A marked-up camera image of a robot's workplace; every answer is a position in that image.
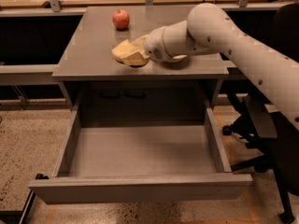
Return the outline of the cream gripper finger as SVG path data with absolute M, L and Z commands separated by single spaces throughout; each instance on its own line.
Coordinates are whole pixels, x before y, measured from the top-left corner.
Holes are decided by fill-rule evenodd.
M 150 56 L 141 49 L 130 51 L 121 56 L 121 62 L 127 66 L 144 66 L 149 60 Z
M 142 35 L 139 38 L 133 40 L 131 42 L 131 44 L 134 45 L 135 47 L 143 50 L 144 49 L 144 42 L 145 42 L 146 38 L 147 38 L 147 35 Z

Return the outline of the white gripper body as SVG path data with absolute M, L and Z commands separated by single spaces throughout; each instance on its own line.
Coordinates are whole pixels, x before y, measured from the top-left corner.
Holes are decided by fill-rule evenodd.
M 164 47 L 165 26 L 151 31 L 143 42 L 144 51 L 154 62 L 167 62 L 170 58 Z

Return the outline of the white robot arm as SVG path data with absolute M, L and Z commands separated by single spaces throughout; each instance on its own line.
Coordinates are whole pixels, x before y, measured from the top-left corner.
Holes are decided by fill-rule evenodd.
M 219 52 L 299 129 L 298 62 L 241 31 L 214 4 L 194 7 L 185 21 L 155 29 L 118 46 L 113 58 L 126 65 L 177 63 L 189 56 Z

